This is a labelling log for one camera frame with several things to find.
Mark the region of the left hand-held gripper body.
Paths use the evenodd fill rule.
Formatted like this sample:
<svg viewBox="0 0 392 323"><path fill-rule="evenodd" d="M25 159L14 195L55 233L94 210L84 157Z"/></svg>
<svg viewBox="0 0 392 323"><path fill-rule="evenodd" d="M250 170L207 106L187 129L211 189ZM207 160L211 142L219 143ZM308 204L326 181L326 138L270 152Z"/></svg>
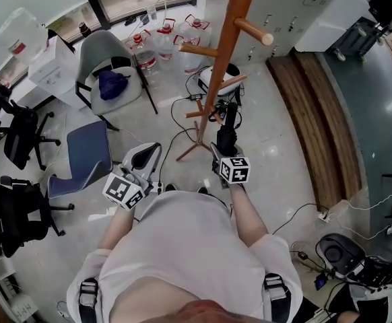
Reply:
<svg viewBox="0 0 392 323"><path fill-rule="evenodd" d="M125 210L132 210L153 188L153 168L135 170L118 165L118 170L109 174L102 194L111 203Z"/></svg>

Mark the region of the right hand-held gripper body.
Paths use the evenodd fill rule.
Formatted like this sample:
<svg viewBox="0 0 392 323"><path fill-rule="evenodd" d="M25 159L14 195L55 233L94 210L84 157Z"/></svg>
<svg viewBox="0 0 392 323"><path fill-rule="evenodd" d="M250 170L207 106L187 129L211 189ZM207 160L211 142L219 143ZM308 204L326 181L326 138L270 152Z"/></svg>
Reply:
<svg viewBox="0 0 392 323"><path fill-rule="evenodd" d="M231 184L247 183L251 165L247 157L223 157L213 159L212 170L219 176L222 188L228 188Z"/></svg>

